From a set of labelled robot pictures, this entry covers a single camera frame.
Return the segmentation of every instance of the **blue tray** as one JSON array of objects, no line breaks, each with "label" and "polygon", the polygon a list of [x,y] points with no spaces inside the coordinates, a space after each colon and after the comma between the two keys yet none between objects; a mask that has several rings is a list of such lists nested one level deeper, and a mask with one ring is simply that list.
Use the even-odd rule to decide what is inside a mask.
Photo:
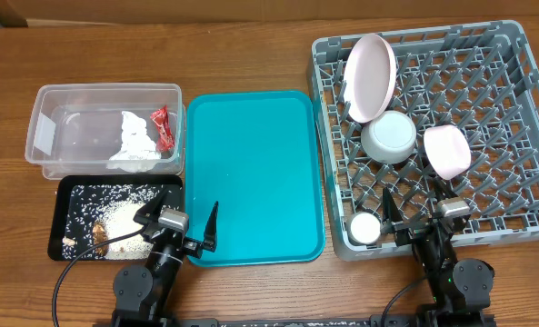
[{"label": "blue tray", "polygon": [[211,94],[188,107],[188,236],[219,202],[217,248],[199,266],[311,261],[324,250],[314,112],[298,91]]}]

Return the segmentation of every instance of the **red wrapper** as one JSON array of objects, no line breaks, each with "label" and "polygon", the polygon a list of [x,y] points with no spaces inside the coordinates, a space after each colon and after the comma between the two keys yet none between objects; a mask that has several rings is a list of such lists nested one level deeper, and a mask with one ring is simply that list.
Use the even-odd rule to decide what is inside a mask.
[{"label": "red wrapper", "polygon": [[156,150],[158,152],[164,152],[175,147],[175,139],[170,133],[170,124],[168,123],[168,106],[165,105],[160,110],[150,115],[158,133],[160,139],[156,142]]}]

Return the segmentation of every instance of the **dish rack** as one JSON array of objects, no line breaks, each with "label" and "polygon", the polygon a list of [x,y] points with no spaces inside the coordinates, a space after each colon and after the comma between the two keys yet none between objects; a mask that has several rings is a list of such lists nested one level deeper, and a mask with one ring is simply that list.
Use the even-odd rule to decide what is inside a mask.
[{"label": "dish rack", "polygon": [[308,78],[324,161],[334,250],[347,260],[411,253],[391,235],[374,245],[352,243],[345,220],[355,212],[381,217],[388,187],[405,219],[435,208],[424,130],[454,124],[472,151],[467,172],[449,181],[472,219],[454,246],[539,240],[539,71],[523,28],[514,21],[377,33],[397,66],[387,110],[414,121],[417,142],[400,164],[380,164],[361,148],[362,126],[348,116],[344,66],[363,35],[326,37],[312,46]]}]

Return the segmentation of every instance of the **clear plastic container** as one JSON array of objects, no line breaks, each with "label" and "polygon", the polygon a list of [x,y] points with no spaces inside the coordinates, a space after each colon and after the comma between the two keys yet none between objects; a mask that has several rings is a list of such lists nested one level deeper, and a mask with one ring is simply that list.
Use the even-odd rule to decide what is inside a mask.
[{"label": "clear plastic container", "polygon": [[[148,136],[159,134],[150,114],[168,106],[175,147],[154,160],[109,160],[122,146],[122,112],[146,120]],[[43,176],[133,171],[180,174],[185,160],[185,109],[176,84],[110,83],[43,86],[26,137],[25,159],[43,166]]]}]

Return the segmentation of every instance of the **wooden table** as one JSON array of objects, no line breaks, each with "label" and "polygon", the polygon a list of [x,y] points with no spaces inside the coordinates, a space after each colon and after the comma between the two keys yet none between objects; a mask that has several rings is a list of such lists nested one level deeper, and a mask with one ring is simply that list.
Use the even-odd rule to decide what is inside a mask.
[{"label": "wooden table", "polygon": [[[274,24],[136,25],[0,30],[0,326],[51,325],[51,294],[65,263],[46,254],[57,182],[25,161],[33,102],[44,84],[164,82],[199,94],[299,89],[318,37],[510,17],[376,19]],[[524,26],[539,66],[539,16]],[[181,318],[219,320],[368,317],[421,275],[412,258],[347,263],[329,241],[312,263],[200,269],[185,264],[173,292]],[[501,326],[539,326],[539,243],[460,249],[496,270],[492,307]],[[109,319],[112,281],[125,263],[79,263],[59,293],[63,326]],[[432,299],[419,286],[394,306]]]}]

